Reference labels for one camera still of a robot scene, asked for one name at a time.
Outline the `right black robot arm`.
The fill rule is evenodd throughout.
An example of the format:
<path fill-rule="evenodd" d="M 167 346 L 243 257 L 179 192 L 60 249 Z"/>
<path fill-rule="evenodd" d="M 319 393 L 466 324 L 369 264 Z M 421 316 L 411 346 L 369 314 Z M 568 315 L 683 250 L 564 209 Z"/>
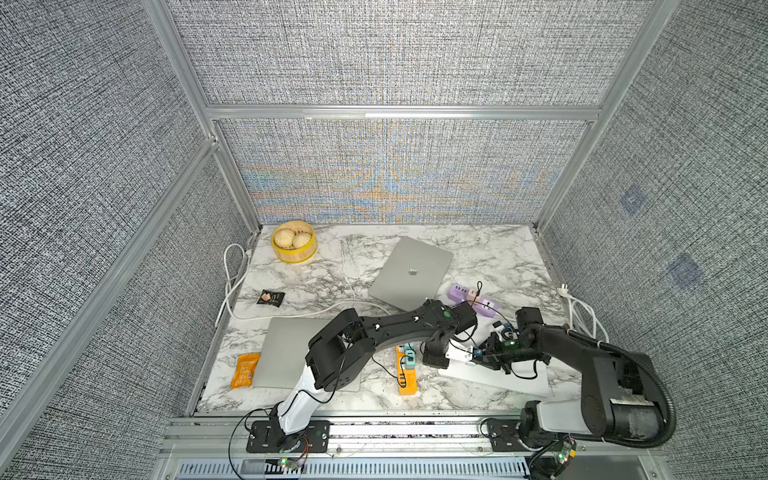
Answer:
<path fill-rule="evenodd" d="M 492 332 L 473 358 L 475 364 L 511 374 L 515 363 L 557 359 L 581 375 L 578 400 L 525 405 L 516 427 L 523 445 L 539 449 L 570 436 L 648 449 L 672 438 L 677 411 L 647 355 L 566 326 L 547 325 L 534 307 L 523 307 L 515 316 L 516 337 L 506 340 Z"/>

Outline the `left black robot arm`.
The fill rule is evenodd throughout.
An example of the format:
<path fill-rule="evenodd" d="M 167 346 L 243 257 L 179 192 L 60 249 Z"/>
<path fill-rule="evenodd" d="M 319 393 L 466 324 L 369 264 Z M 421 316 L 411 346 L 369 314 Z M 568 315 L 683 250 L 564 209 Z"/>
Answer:
<path fill-rule="evenodd" d="M 446 306 L 439 300 L 427 300 L 413 311 L 385 317 L 361 316 L 346 309 L 309 340 L 296 386 L 270 416 L 283 435 L 300 434 L 316 409 L 356 379 L 376 352 L 420 342 L 423 362 L 445 369 L 449 342 L 476 326 L 476 312 L 466 301 Z"/>

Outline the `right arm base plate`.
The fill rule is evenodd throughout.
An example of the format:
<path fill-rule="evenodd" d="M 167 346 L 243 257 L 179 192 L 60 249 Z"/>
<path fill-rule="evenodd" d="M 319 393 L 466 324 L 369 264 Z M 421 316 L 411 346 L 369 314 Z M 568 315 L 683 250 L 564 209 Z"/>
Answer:
<path fill-rule="evenodd" d="M 517 420 L 486 418 L 481 421 L 479 431 L 489 441 L 494 453 L 538 451 L 538 448 L 531 448 L 519 438 L 518 425 Z"/>

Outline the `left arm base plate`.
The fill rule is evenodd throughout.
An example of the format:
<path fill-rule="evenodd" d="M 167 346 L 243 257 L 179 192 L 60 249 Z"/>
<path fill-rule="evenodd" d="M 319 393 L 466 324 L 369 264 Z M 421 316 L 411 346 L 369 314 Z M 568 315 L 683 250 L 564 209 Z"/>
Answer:
<path fill-rule="evenodd" d="M 326 453 L 330 440 L 329 421 L 311 421 L 297 433 L 287 434 L 277 420 L 254 421 L 248 427 L 246 452 L 250 454 Z"/>

